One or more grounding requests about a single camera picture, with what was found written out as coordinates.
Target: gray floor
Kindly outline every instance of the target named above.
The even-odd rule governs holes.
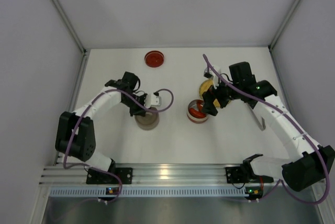
[[[310,190],[299,194],[305,200],[315,200]],[[55,218],[65,214],[82,201],[77,198],[49,200],[43,224],[55,223]],[[142,224],[199,224],[199,223],[323,223],[318,207],[303,205],[291,199],[283,188],[258,204],[236,203],[222,198],[121,198],[105,206],[88,201],[74,208],[59,224],[142,223]]]

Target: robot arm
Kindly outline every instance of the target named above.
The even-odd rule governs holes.
[[[240,165],[243,171],[244,181],[251,182],[259,176],[269,176],[284,180],[289,187],[299,192],[304,188],[325,178],[321,162],[314,149],[308,144],[304,136],[308,136],[312,143],[319,148],[328,172],[331,169],[335,158],[335,151],[331,146],[322,147],[308,134],[301,134],[286,118],[289,116],[294,120],[289,111],[285,108],[277,91],[268,81],[256,82],[255,76],[251,73],[250,65],[247,62],[237,63],[229,67],[232,77],[232,85],[239,90],[262,99],[278,108],[279,113],[266,104],[259,103],[236,92],[220,80],[214,80],[213,86],[203,93],[203,112],[210,115],[217,115],[218,111],[213,101],[218,99],[220,107],[224,108],[229,101],[240,99],[247,103],[257,118],[263,118],[268,126],[278,136],[288,152],[289,159],[276,159],[265,157],[262,154],[255,154],[243,161]],[[205,77],[212,78],[216,74],[205,69]]]
[[[96,139],[93,121],[101,119],[104,114],[114,106],[122,103],[129,107],[131,116],[145,116],[146,111],[137,105],[132,99],[121,92],[110,92],[111,90],[121,90],[133,97],[145,108],[161,105],[161,97],[158,93],[141,96],[136,95],[135,87],[140,86],[140,80],[133,73],[126,72],[121,80],[110,80],[93,100],[74,112],[65,111],[59,120],[57,139],[55,148],[57,151],[65,153],[69,144],[70,136],[78,119],[85,113],[79,128],[74,136],[70,147],[69,156],[73,156],[87,165],[98,168],[102,171],[114,173],[115,162],[113,159],[95,150]]]

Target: white table surface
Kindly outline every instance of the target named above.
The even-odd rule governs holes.
[[[144,55],[159,50],[165,62],[150,68]],[[204,124],[194,124],[186,116],[187,105],[198,98],[198,89],[205,80],[205,53],[212,64],[229,73],[229,65],[247,61],[256,80],[268,80],[282,92],[267,48],[163,48],[163,49],[94,49],[85,70],[77,107],[92,99],[110,79],[122,78],[125,71],[141,79],[147,93],[160,88],[173,91],[172,107],[160,113],[159,125],[141,130],[130,117],[125,105],[117,105],[103,119],[94,122],[97,149],[117,163],[240,163],[262,153],[287,158],[287,152],[273,131],[261,131],[246,104],[233,101],[220,109],[216,117]],[[170,95],[161,92],[162,108]]]

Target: white wall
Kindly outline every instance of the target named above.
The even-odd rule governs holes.
[[[274,50],[295,117],[321,144],[333,148],[334,18],[335,0],[303,0]],[[331,177],[335,196],[335,165]]]
[[[49,0],[0,0],[0,222],[25,223],[81,55]]]
[[[60,0],[87,48],[267,46],[294,0]]]

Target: yellow object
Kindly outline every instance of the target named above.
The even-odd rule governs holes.
[[[207,79],[206,81],[204,81],[199,88],[199,97],[200,99],[203,99],[203,93],[208,91],[208,89],[213,85],[213,80],[211,79]],[[216,99],[214,100],[214,106],[215,107],[220,107],[219,101]]]

